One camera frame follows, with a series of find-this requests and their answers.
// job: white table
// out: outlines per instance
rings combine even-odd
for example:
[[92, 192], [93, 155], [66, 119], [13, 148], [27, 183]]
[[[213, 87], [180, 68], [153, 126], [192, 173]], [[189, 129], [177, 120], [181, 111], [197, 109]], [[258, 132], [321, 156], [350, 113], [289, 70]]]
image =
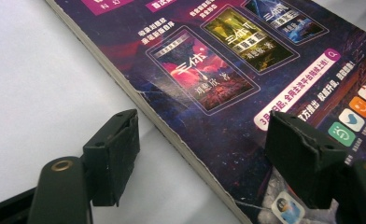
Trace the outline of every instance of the white table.
[[[366, 0], [317, 0], [366, 31]], [[44, 1], [0, 0], [0, 202], [36, 186], [41, 168], [136, 108]], [[239, 223], [139, 111], [141, 152], [120, 208], [95, 223]]]

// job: green icon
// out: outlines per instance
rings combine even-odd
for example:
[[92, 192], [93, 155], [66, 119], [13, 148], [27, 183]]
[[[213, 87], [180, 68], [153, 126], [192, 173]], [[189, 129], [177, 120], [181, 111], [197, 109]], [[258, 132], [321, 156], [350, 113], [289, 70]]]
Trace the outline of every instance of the green icon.
[[334, 122], [329, 128], [329, 134], [346, 147], [352, 146], [356, 136], [340, 122]]

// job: search icon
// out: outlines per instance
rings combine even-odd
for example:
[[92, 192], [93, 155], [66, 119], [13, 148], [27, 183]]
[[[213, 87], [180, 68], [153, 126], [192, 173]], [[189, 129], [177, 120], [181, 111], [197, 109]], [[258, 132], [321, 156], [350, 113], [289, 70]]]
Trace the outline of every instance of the search icon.
[[330, 60], [333, 61], [338, 61], [341, 58], [341, 55], [339, 52], [337, 52], [337, 50], [335, 49], [326, 49], [325, 50], [325, 55], [326, 57], [328, 57]]

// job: book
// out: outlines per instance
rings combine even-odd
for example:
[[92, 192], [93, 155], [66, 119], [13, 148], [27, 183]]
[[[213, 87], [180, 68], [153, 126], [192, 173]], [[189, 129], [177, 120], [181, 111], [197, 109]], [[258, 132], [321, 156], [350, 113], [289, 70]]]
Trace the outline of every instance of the book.
[[366, 32], [309, 0], [47, 2], [242, 222], [334, 221], [264, 155], [269, 111], [366, 160]]

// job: purple book cover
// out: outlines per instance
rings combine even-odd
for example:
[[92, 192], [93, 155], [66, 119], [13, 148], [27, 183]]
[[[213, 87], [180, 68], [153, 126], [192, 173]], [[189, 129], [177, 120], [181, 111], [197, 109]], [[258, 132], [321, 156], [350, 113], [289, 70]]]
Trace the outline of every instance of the purple book cover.
[[366, 160], [365, 32], [309, 0], [54, 2], [253, 223], [334, 221], [265, 157], [269, 111]]

